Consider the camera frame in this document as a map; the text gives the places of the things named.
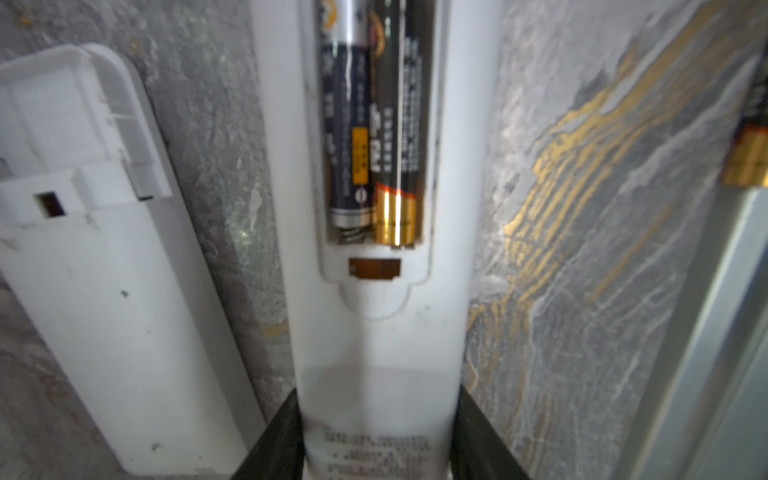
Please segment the long white TV remote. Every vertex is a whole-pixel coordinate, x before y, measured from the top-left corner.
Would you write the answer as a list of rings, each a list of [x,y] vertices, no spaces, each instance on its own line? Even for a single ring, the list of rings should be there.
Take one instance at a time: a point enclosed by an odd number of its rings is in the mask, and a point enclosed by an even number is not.
[[[299,479],[444,479],[460,393],[502,5],[431,8],[421,237],[341,245],[327,221],[319,8],[251,5],[301,412]]]

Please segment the white air conditioner remote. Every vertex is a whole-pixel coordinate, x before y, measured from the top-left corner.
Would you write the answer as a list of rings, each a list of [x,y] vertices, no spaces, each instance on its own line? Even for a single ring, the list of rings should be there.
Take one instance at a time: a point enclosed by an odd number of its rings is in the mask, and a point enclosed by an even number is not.
[[[1,66],[1,272],[130,474],[230,475],[265,423],[136,69]]]

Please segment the black gold AA battery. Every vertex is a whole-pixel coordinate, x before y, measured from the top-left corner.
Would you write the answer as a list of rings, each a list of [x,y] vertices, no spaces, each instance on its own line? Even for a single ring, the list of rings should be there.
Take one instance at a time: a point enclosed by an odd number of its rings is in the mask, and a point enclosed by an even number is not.
[[[726,157],[720,183],[767,187],[767,74],[757,73]]]

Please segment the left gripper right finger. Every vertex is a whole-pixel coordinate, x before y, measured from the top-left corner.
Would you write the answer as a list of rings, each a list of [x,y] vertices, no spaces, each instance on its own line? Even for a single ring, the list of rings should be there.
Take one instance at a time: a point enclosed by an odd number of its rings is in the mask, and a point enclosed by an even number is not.
[[[530,480],[464,386],[452,433],[451,475],[468,480]]]

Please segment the blue silver battery in TV remote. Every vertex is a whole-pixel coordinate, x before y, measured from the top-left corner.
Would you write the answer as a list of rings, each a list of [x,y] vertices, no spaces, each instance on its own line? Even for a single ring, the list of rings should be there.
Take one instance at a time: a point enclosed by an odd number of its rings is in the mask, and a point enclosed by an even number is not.
[[[369,3],[324,0],[318,5],[329,222],[341,243],[354,243],[371,225],[373,208]]]

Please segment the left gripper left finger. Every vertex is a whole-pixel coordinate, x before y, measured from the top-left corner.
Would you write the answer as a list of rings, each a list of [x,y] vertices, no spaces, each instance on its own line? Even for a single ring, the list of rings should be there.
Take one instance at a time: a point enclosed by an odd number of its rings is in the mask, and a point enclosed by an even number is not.
[[[231,480],[301,480],[305,446],[298,393],[293,389]]]

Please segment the black gold battery in TV remote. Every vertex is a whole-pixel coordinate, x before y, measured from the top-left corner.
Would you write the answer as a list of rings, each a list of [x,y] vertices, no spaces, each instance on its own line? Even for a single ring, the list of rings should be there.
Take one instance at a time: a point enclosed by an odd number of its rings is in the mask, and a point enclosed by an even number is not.
[[[414,245],[420,234],[434,3],[374,1],[370,170],[374,241]]]

